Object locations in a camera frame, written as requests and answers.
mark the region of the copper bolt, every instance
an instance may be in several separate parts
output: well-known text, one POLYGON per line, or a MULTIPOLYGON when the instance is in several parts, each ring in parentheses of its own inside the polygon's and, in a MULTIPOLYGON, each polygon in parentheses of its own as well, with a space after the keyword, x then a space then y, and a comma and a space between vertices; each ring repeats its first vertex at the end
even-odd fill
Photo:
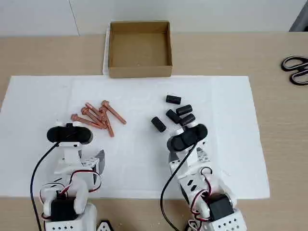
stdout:
POLYGON ((116 112, 110 105, 109 102, 107 100, 104 100, 102 102, 102 106, 106 107, 112 114, 114 114, 114 116, 121 121, 122 124, 126 124, 126 120, 123 119, 118 112, 116 112))
POLYGON ((90 117, 96 124, 101 126, 101 128, 105 128, 106 127, 106 125, 104 125, 101 121, 99 121, 98 118, 96 118, 95 115, 93 115, 93 114, 91 114, 91 112, 89 112, 89 109, 87 107, 83 107, 81 109, 81 113, 83 115, 87 115, 88 117, 90 117))
POLYGON ((86 107, 89 108, 91 111, 93 111, 97 115, 98 118, 102 116, 99 110, 93 107, 90 103, 86 103, 86 107))
POLYGON ((115 134, 114 134, 114 131, 112 130, 109 118, 107 116, 107 111, 108 111, 108 109, 106 107, 104 107, 104 106, 102 106, 100 108, 100 113, 102 114, 101 121, 104 121, 106 123, 109 135, 111 137, 114 137, 115 134))
POLYGON ((81 122, 81 123, 83 123, 83 124, 87 124, 87 125, 90 125, 90 126, 92 126, 92 127, 102 129, 102 127, 99 126, 98 124, 93 123, 92 121, 89 121, 89 120, 87 120, 87 119, 81 118, 81 117, 79 117, 77 114, 72 114, 71 120, 73 120, 73 121, 78 121, 78 122, 81 122))

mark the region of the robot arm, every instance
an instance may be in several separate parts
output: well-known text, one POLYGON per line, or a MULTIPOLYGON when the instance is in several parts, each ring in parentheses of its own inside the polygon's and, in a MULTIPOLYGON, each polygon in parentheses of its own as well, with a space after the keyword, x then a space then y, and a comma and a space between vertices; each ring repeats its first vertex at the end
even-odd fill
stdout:
POLYGON ((82 158, 82 145, 91 142, 92 133, 76 122, 51 128, 47 138, 51 142, 61 142, 58 149, 63 151, 63 158, 54 171, 57 180, 46 184, 40 191, 45 231, 73 228, 95 231, 97 210, 88 203, 88 197, 101 186, 104 151, 95 157, 82 158))
POLYGON ((206 136, 204 125, 191 123, 177 130, 167 142, 172 173, 191 152, 175 175, 193 216, 186 230, 246 231, 235 195, 213 171, 213 163, 199 145, 206 136))

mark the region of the scissors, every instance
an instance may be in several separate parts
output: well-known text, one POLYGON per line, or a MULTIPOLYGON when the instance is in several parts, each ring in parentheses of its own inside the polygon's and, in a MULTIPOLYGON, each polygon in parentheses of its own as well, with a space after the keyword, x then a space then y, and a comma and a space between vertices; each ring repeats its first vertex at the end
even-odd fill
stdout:
POLYGON ((299 81, 297 80, 297 77, 303 76, 305 74, 308 74, 308 58, 305 58, 303 56, 290 56, 285 58, 281 63, 281 69, 283 71, 295 71, 296 73, 291 74, 290 81, 291 83, 299 86, 308 85, 308 81, 299 81), (287 66, 286 63, 290 60, 297 60, 300 61, 300 64, 296 64, 293 66, 287 66))

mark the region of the cardboard box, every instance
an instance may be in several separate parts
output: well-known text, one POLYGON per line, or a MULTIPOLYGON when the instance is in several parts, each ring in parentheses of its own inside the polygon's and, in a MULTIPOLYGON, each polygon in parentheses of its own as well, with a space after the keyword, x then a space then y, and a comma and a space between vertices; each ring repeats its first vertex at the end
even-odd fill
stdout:
POLYGON ((112 22, 108 70, 112 78, 171 76, 170 23, 112 22))

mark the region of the wooden table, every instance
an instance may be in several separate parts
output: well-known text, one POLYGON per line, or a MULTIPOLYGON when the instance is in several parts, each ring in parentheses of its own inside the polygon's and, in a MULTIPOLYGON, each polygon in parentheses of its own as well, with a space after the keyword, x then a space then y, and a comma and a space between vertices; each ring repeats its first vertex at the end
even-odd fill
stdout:
MULTIPOLYGON (((173 34, 172 42, 174 75, 250 78, 271 198, 239 202, 249 230, 306 230, 308 87, 290 84, 279 65, 287 55, 308 55, 308 33, 173 34)), ((104 36, 0 38, 1 102, 11 75, 99 75, 103 47, 104 36)), ((157 200, 93 202, 115 231, 171 230, 157 200)), ((0 205, 1 230, 37 230, 29 198, 2 198, 0 205)), ((166 207, 183 227, 189 216, 184 201, 166 207)))

